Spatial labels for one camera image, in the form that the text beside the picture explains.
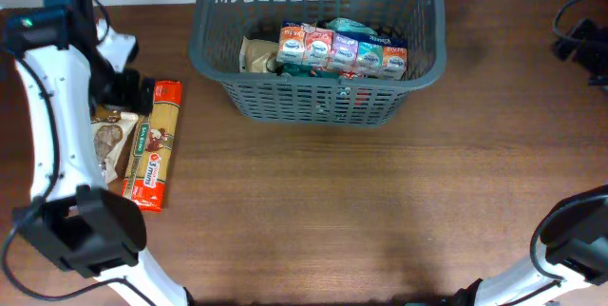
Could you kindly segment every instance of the milk carton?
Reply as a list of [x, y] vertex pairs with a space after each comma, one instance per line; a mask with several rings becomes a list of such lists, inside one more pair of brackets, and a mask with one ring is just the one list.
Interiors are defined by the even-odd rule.
[[343, 72], [353, 71], [358, 50], [358, 41], [336, 33], [333, 36], [332, 53], [327, 68]]
[[377, 75], [382, 66], [384, 48], [380, 45], [359, 42], [355, 72]]
[[332, 52], [333, 31], [312, 26], [304, 26], [304, 57], [302, 65], [323, 67]]
[[400, 80], [408, 69], [408, 49], [384, 47], [379, 78]]
[[300, 23], [283, 22], [276, 54], [279, 63], [302, 64], [306, 37], [304, 27], [305, 25]]

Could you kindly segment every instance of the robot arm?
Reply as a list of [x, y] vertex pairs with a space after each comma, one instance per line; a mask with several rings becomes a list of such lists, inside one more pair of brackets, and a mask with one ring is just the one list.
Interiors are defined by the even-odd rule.
[[608, 185], [560, 201], [537, 227], [530, 255], [460, 290], [450, 306], [542, 306], [608, 280]]
[[140, 86], [139, 74], [124, 70], [137, 54], [135, 37], [105, 20], [95, 28], [91, 0], [45, 0], [42, 10], [11, 18], [6, 38], [34, 141], [36, 208], [13, 212], [17, 233], [61, 270], [116, 281], [108, 285], [131, 305], [191, 304], [146, 248], [141, 211], [107, 191], [93, 146], [90, 107], [151, 111], [153, 82]]

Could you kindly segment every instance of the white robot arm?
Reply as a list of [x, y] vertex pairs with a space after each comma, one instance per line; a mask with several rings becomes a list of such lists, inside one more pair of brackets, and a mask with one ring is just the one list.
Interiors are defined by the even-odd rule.
[[[145, 87], [128, 91], [124, 82], [112, 85], [113, 80], [129, 79], [123, 76], [124, 67], [136, 54], [137, 41], [133, 36], [116, 33], [104, 19], [95, 29], [92, 13], [88, 13], [92, 3], [74, 6], [74, 1], [45, 0], [43, 11], [10, 20], [14, 36], [8, 39], [9, 53], [18, 59], [16, 68], [28, 97], [34, 141], [30, 195], [32, 205], [37, 205], [22, 210], [21, 220], [17, 217], [16, 221], [20, 226], [14, 232], [62, 270], [73, 269], [84, 277], [94, 277], [100, 281], [98, 285], [107, 283], [131, 305], [187, 306], [192, 303], [187, 291], [167, 276], [145, 247], [145, 227], [137, 206], [107, 192], [92, 141], [89, 107], [103, 102], [90, 100], [91, 96], [102, 95], [90, 90], [90, 82], [95, 79], [92, 73], [104, 80], [97, 88], [107, 88], [109, 93], [121, 89], [121, 93], [137, 92], [152, 98], [153, 86], [147, 87], [149, 91]], [[63, 26], [92, 26], [96, 30], [95, 42], [87, 43], [83, 31], [62, 33], [69, 31]], [[62, 37], [65, 42], [57, 46]], [[145, 112], [142, 109], [147, 105], [151, 102], [119, 103], [118, 107]], [[71, 217], [69, 213], [74, 212], [79, 215]], [[114, 230], [123, 237], [114, 236]], [[19, 283], [10, 270], [8, 277]]]

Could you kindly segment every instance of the juice box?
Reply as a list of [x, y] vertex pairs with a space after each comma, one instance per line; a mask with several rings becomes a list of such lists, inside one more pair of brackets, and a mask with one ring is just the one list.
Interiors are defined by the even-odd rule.
[[384, 47], [380, 78], [400, 80], [408, 69], [408, 49]]
[[302, 64], [306, 37], [304, 26], [305, 24], [301, 23], [283, 22], [276, 54], [279, 63]]
[[304, 31], [306, 37], [302, 65], [325, 66], [332, 51], [333, 31], [312, 26], [305, 26]]
[[383, 54], [382, 46], [359, 42], [355, 71], [369, 75], [378, 74], [379, 68], [382, 66]]
[[158, 81], [152, 112], [136, 124], [123, 197], [142, 210], [161, 212], [180, 104], [181, 83]]
[[332, 53], [327, 68], [343, 72], [353, 71], [358, 50], [358, 41], [336, 33], [333, 37]]

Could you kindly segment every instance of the black mount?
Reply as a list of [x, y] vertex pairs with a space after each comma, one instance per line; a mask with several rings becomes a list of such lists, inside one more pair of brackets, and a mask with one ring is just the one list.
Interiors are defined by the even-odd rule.
[[608, 185], [560, 201], [551, 213], [582, 198], [607, 196], [573, 206], [541, 232], [546, 260], [562, 264], [600, 286], [608, 281]]
[[[551, 47], [553, 53], [562, 61], [566, 61], [576, 51], [573, 61], [579, 63], [591, 73], [589, 86], [608, 86], [608, 28], [599, 28], [589, 19], [579, 21], [568, 32], [568, 36], [584, 41], [575, 44], [560, 39]], [[590, 42], [602, 43], [603, 47]]]
[[[14, 209], [13, 220], [22, 221], [27, 212]], [[124, 264], [135, 266], [146, 244], [142, 212], [133, 201], [85, 185], [74, 197], [43, 203], [19, 235], [57, 268], [75, 270], [82, 277]]]
[[[70, 45], [80, 50], [91, 67], [89, 107], [94, 113], [98, 104], [112, 105], [142, 115], [152, 112], [154, 80], [140, 79], [135, 70], [117, 73], [97, 50], [98, 39], [93, 14], [93, 0], [44, 0], [44, 7], [11, 16], [5, 30], [7, 47], [23, 58], [27, 50]], [[128, 61], [138, 54], [133, 48]]]

